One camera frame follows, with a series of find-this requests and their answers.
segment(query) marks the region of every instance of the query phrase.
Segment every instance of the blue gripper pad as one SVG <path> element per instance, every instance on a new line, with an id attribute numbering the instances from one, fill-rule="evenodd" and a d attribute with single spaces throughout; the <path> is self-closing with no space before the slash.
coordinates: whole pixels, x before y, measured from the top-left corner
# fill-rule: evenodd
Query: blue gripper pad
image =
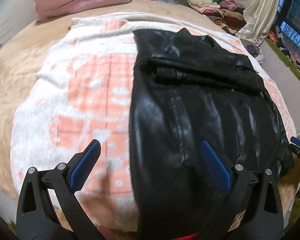
<path id="1" fill-rule="evenodd" d="M 290 138 L 290 141 L 291 141 L 293 144 L 295 144 L 295 145 L 297 145 L 297 146 L 300 147 L 300 139 L 298 139 L 298 138 L 292 136 L 292 137 Z"/>
<path id="2" fill-rule="evenodd" d="M 93 144 L 89 146 L 84 150 L 84 156 L 70 174 L 69 187 L 72 192 L 82 189 L 90 172 L 100 157 L 100 143 L 97 140 L 94 140 Z"/>
<path id="3" fill-rule="evenodd" d="M 229 194 L 231 191 L 231 175 L 207 141 L 201 143 L 201 157 L 218 189 Z"/>

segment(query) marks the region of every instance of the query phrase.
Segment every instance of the beige bedsheet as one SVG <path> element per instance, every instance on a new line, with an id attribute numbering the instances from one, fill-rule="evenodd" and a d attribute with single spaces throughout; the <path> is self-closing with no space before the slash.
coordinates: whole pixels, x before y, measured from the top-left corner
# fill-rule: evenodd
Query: beige bedsheet
<path id="1" fill-rule="evenodd" d="M 223 30 L 196 11 L 182 5 L 159 1 L 134 0 L 129 4 L 97 8 L 47 22 L 31 23 L 0 51 L 0 188 L 18 198 L 10 172 L 10 139 L 17 107 L 25 101 L 36 82 L 36 73 L 55 43 L 68 32 L 73 17 L 99 16 L 119 11 L 149 12 L 173 17 L 211 30 Z M 300 161 L 279 183 L 284 213 L 300 182 Z"/>

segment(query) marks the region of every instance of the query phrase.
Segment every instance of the black leather jacket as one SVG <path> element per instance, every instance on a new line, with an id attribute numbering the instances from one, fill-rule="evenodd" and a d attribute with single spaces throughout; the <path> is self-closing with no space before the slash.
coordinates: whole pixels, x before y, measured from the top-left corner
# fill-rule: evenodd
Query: black leather jacket
<path id="1" fill-rule="evenodd" d="M 209 36 L 136 30 L 130 167 L 143 239 L 173 239 L 207 225 L 226 197 L 200 157 L 217 154 L 279 179 L 294 162 L 276 105 L 249 58 Z"/>

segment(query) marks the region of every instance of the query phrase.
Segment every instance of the cream satin curtain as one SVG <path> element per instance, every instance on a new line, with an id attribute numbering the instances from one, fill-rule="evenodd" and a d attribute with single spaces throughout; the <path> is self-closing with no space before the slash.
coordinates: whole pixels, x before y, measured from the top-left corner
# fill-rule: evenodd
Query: cream satin curtain
<path id="1" fill-rule="evenodd" d="M 274 21 L 279 0 L 253 0 L 243 11 L 246 25 L 236 33 L 239 39 L 244 39 L 259 46 L 268 36 Z"/>

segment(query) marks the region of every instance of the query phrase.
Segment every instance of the pile of clothes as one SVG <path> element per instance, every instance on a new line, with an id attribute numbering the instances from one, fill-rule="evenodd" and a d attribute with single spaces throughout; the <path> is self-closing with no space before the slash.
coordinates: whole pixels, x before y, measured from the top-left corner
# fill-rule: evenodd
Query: pile of clothes
<path id="1" fill-rule="evenodd" d="M 269 39 L 281 50 L 285 57 L 295 66 L 295 69 L 300 75 L 300 57 L 295 52 L 287 49 L 283 44 L 283 34 L 278 26 L 274 27 L 274 30 L 270 30 Z"/>
<path id="2" fill-rule="evenodd" d="M 231 35 L 246 24 L 243 18 L 245 6 L 236 0 L 188 0 L 188 4 Z"/>

